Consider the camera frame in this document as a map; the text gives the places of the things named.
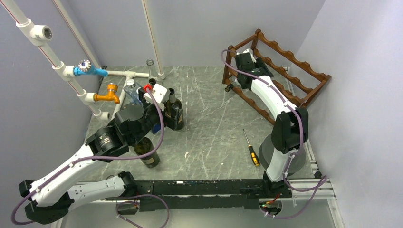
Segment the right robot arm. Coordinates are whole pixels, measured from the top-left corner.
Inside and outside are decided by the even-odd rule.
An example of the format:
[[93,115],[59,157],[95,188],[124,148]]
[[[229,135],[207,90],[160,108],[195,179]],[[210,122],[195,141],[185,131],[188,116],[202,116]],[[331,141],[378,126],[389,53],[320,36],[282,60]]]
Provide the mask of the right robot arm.
[[274,197],[287,176],[299,171],[299,163],[304,163],[308,111],[297,107],[280,92],[260,58],[254,58],[246,50],[235,54],[235,62],[241,88],[256,94],[275,118],[270,135],[273,152],[266,168],[268,180],[262,183],[264,195]]

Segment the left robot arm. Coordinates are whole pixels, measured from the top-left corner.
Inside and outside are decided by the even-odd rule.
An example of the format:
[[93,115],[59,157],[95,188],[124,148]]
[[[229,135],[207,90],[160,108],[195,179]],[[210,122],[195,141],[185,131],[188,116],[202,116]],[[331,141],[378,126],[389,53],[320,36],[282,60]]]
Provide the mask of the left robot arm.
[[137,145],[154,127],[160,126],[163,131],[168,124],[166,102],[149,97],[141,105],[126,105],[51,173],[36,181],[22,181],[20,205],[24,206],[27,224],[53,223],[75,208],[96,200],[133,198],[137,185],[127,171],[104,181],[85,185],[78,182],[98,167],[113,160],[125,160],[129,148]]

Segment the labelled dark wine bottle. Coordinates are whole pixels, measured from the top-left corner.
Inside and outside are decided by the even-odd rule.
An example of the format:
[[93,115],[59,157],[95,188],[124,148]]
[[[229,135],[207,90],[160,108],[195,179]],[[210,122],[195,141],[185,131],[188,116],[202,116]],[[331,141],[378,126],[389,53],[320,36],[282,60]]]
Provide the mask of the labelled dark wine bottle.
[[165,104],[167,126],[174,131],[179,131],[184,127],[184,117],[182,103],[176,98],[175,90],[169,88],[168,101]]

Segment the blue square bottle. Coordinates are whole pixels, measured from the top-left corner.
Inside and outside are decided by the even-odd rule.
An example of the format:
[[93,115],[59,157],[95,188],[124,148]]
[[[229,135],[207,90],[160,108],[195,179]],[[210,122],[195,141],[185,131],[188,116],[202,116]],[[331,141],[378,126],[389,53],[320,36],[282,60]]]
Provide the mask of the blue square bottle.
[[157,134],[161,130],[161,126],[159,124],[156,124],[150,129],[150,133],[152,134]]

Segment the dark green wine bottle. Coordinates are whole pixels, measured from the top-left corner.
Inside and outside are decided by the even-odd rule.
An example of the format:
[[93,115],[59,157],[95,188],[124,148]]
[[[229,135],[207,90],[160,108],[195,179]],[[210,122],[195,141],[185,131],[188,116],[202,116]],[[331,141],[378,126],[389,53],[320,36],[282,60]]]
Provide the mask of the dark green wine bottle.
[[153,89],[154,86],[157,84],[157,81],[155,78],[150,78],[148,84],[149,84],[150,89]]

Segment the clear tall empty bottle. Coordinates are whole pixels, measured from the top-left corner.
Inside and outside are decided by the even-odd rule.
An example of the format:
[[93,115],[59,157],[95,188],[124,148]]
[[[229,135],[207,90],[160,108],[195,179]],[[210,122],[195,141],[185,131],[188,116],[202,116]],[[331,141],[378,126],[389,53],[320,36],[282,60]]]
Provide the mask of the clear tall empty bottle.
[[148,76],[148,80],[150,78],[155,78],[157,81],[157,84],[160,84],[163,86],[163,80],[162,77],[158,74],[156,67],[154,65],[154,60],[153,59],[147,59],[146,64],[148,66],[148,70],[149,70],[149,76]]

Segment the front green wine bottle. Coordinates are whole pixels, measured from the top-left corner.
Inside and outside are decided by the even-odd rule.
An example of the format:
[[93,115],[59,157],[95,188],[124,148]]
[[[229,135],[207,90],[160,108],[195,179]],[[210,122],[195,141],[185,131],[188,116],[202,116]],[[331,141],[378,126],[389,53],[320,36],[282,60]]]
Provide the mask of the front green wine bottle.
[[[132,145],[136,155],[144,155],[154,149],[152,141],[144,137],[138,144]],[[147,168],[154,168],[160,163],[160,157],[157,152],[140,159]]]

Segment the clear stoppered glass bottle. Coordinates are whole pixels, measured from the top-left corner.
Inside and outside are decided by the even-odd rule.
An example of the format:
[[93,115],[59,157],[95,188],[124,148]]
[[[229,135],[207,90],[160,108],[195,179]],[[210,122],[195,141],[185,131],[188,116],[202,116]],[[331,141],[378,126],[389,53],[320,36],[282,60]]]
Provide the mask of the clear stoppered glass bottle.
[[141,87],[142,86],[134,79],[131,78],[131,79],[127,80],[123,89],[124,89],[124,92],[125,92],[125,95],[126,95],[128,101],[130,103],[143,106],[143,103],[141,102],[141,99],[139,98],[139,93],[138,93],[138,90]]

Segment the orange brass tap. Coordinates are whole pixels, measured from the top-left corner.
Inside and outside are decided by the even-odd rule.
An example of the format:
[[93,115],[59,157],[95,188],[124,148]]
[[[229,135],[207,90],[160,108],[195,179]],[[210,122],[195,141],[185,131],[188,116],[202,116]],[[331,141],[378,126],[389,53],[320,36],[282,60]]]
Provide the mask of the orange brass tap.
[[109,83],[107,85],[107,94],[106,95],[94,94],[93,95],[93,100],[95,102],[98,102],[98,101],[113,101],[115,104],[119,104],[120,99],[116,95],[117,90],[118,90],[118,85],[117,84]]

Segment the yellow black screwdriver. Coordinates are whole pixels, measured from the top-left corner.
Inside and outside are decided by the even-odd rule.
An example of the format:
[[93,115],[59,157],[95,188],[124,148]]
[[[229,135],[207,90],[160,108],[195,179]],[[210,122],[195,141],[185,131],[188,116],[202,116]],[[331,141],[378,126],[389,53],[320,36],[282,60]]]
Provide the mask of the yellow black screwdriver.
[[248,137],[247,137],[247,134],[246,134],[245,130],[243,129],[242,131],[243,131],[244,136],[245,136],[245,138],[246,138],[246,141],[247,141],[247,143],[248,143],[248,150],[249,150],[249,152],[250,152],[250,156],[251,156],[251,160],[252,160],[253,164],[254,164],[256,167],[257,167],[257,166],[260,166],[259,158],[258,158],[258,156],[257,156],[257,154],[256,154],[256,152],[255,152],[255,150],[254,150],[254,148],[253,148],[253,146],[250,144],[250,141],[249,141],[249,139],[248,139]]

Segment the blue tap valve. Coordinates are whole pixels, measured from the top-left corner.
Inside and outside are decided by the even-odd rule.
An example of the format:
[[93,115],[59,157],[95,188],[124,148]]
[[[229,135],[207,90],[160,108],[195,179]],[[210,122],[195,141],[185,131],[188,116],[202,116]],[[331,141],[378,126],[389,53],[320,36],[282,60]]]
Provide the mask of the blue tap valve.
[[101,68],[96,68],[90,60],[84,59],[79,62],[79,64],[73,69],[74,76],[82,75],[98,75],[102,77],[107,77],[109,73]]

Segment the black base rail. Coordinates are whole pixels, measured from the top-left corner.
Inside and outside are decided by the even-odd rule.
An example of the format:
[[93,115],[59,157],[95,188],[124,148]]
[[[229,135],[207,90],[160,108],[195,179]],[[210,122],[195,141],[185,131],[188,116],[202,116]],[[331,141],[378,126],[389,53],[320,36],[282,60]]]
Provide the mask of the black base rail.
[[264,179],[234,180],[136,180],[133,190],[108,200],[139,200],[141,212],[160,209],[259,209],[269,199],[290,200],[296,195],[284,183]]

